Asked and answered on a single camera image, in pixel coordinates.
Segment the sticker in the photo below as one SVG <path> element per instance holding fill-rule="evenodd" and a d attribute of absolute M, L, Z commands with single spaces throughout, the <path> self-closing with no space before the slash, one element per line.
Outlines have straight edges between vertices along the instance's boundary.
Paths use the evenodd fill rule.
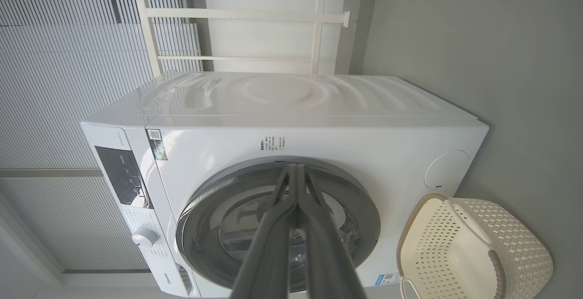
<path fill-rule="evenodd" d="M 261 139 L 261 150 L 283 151 L 286 149 L 286 137 L 265 137 Z"/>
<path fill-rule="evenodd" d="M 162 142 L 162 133 L 159 129 L 146 129 L 148 133 L 148 139 L 150 141 L 150 147 L 152 148 L 152 154 L 156 160 L 168 160 L 166 156 L 166 148 L 164 148 L 164 142 Z"/>
<path fill-rule="evenodd" d="M 399 273 L 380 274 L 377 278 L 377 282 L 374 285 L 375 286 L 384 286 L 386 284 L 395 284 L 395 283 L 400 283 Z"/>

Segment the white knob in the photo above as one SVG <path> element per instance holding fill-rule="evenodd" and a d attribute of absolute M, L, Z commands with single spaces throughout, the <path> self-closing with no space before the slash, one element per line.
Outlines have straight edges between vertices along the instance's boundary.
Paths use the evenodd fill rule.
<path fill-rule="evenodd" d="M 144 249 L 150 249 L 158 241 L 158 235 L 148 228 L 138 227 L 132 234 L 132 241 Z"/>

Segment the qr code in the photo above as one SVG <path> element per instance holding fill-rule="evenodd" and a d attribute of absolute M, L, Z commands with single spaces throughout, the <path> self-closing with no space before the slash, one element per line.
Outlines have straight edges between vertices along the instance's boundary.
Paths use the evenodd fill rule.
<path fill-rule="evenodd" d="M 150 140 L 162 141 L 162 134 L 159 129 L 148 129 L 148 138 Z"/>

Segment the round glass door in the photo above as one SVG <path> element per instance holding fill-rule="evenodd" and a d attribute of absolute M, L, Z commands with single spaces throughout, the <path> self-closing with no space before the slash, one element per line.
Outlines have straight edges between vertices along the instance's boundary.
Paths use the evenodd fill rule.
<path fill-rule="evenodd" d="M 378 211 L 347 172 L 309 158 L 269 157 L 242 162 L 213 176 L 196 191 L 179 218 L 179 251 L 198 274 L 231 288 L 285 165 L 310 165 L 327 208 L 355 266 L 373 250 Z M 290 291 L 306 290 L 306 246 L 290 235 Z"/>

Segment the brand logo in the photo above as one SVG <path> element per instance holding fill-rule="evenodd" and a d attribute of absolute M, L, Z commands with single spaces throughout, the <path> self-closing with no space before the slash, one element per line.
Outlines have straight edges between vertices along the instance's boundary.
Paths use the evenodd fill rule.
<path fill-rule="evenodd" d="M 123 140 L 121 139 L 121 134 L 119 134 L 119 132 L 117 133 L 117 138 L 119 139 L 119 143 L 121 143 L 121 146 L 125 146 Z"/>

